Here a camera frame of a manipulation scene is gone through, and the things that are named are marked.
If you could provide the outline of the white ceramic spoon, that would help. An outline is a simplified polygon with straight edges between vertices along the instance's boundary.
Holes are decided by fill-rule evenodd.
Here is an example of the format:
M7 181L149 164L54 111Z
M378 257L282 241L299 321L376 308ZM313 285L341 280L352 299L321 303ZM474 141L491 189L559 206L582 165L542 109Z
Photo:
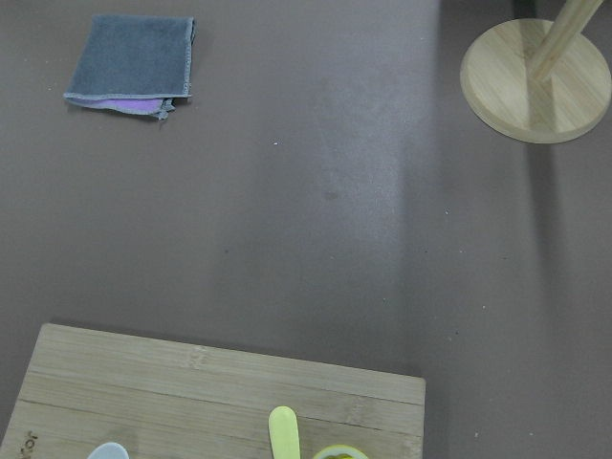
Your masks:
M125 447L116 442L108 442L96 447L87 459L129 459Z

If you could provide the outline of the yellow plastic knife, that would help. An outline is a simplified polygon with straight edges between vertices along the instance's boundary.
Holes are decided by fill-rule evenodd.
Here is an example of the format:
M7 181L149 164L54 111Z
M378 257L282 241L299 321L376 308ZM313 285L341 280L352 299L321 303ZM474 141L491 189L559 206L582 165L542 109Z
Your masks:
M295 412L277 406L269 415L269 437L274 459L300 459L300 443Z

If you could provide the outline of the lemon slice upper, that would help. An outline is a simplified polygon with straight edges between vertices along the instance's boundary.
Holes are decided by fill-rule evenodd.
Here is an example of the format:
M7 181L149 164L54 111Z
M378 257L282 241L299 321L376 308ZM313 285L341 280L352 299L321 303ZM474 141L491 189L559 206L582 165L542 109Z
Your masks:
M314 459L368 459L368 456L357 448L347 445L332 445L317 452Z

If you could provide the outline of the bamboo cutting board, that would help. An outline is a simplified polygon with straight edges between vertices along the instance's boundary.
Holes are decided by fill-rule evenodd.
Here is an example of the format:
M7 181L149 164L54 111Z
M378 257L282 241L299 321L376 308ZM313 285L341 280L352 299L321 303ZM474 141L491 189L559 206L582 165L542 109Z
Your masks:
M46 324L2 440L5 458L268 458L268 417L297 416L300 451L419 458L424 380L372 370Z

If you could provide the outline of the grey folded cloth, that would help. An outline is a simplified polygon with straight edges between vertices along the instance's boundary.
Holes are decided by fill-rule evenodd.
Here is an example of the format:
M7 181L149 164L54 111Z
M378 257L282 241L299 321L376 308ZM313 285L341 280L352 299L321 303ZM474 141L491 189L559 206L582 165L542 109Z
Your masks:
M191 96L192 17L97 14L63 98L164 120Z

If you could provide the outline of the wooden mug tree stand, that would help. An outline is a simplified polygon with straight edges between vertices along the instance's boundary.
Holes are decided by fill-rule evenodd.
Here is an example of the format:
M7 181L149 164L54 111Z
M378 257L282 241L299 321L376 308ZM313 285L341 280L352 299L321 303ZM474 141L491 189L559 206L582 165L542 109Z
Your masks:
M495 131L522 142L568 142L611 103L611 71L582 31L599 1L568 1L553 21L522 18L478 36L460 69L463 95Z

